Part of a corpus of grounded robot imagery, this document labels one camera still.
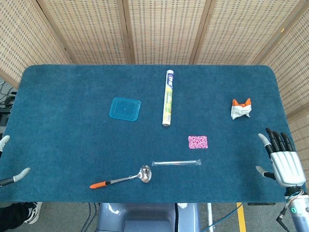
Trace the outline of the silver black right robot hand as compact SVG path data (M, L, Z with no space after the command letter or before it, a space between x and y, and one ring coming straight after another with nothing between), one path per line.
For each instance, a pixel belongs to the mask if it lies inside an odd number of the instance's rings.
M265 150L270 158L273 172L256 166L256 170L265 178L270 178L285 188L301 187L306 182L305 173L300 158L294 151L292 142L286 133L278 133L266 128L268 137L259 133Z

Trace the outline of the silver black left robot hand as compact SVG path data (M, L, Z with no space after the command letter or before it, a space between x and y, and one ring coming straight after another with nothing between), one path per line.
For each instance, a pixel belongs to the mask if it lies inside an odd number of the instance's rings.
M8 143L9 140L10 140L9 135L6 135L3 138L1 138L1 140L0 140L0 154L1 155L3 153L3 149L4 149L5 145ZM13 177L2 179L0 181L0 187L2 188L3 186L6 186L6 185L20 181L21 179L23 179L28 174L29 171L30 171L30 168L27 167L23 171L21 171L21 173L15 175Z

